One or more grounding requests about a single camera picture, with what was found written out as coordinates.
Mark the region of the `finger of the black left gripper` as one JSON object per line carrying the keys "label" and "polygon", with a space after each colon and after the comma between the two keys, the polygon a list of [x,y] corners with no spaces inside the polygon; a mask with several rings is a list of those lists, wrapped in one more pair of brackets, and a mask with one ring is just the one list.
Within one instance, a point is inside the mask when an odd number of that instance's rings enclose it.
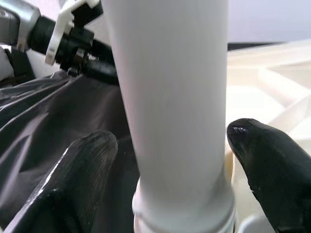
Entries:
{"label": "finger of the black left gripper", "polygon": [[91,54],[97,58],[113,58],[111,47],[97,39],[92,42]]}
{"label": "finger of the black left gripper", "polygon": [[83,65],[83,74],[103,83],[118,85],[118,76],[115,66],[104,61],[86,61]]}

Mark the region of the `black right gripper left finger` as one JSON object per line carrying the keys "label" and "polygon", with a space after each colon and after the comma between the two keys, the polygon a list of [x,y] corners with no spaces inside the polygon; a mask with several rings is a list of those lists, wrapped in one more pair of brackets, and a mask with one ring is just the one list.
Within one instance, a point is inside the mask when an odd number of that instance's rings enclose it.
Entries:
{"label": "black right gripper left finger", "polygon": [[118,142],[109,131],[75,140],[4,229],[6,233],[89,233]]}

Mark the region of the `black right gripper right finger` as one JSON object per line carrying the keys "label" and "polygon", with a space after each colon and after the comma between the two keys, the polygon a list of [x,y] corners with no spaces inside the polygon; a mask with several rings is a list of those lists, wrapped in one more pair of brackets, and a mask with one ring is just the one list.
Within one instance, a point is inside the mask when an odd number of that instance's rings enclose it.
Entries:
{"label": "black right gripper right finger", "polygon": [[249,188],[276,233],[311,231],[311,157],[284,131],[252,118],[226,130]]}

